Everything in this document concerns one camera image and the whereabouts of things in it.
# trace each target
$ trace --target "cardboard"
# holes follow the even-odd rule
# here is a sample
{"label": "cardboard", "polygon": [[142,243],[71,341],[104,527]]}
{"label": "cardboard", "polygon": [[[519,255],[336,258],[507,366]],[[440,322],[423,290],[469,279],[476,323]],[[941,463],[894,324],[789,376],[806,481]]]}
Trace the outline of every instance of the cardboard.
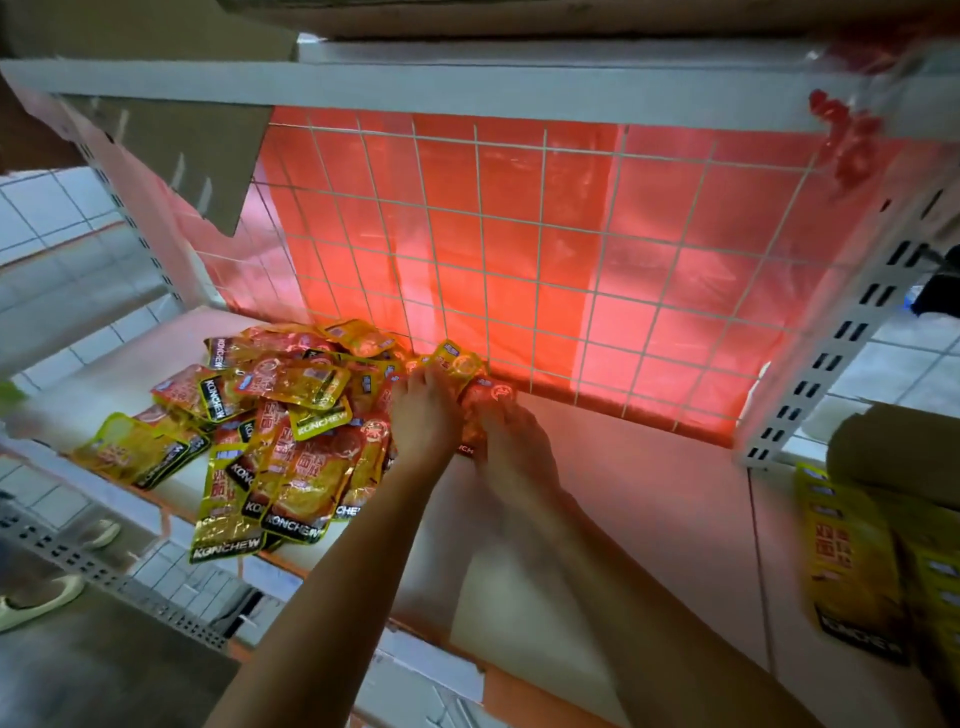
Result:
{"label": "cardboard", "polygon": [[798,34],[952,0],[219,0],[230,12],[328,38]]}
{"label": "cardboard", "polygon": [[960,420],[875,403],[830,438],[827,472],[860,483],[960,508]]}
{"label": "cardboard", "polygon": [[[297,33],[224,12],[215,0],[4,0],[18,58],[290,61]],[[65,96],[224,235],[247,196],[269,106]]]}

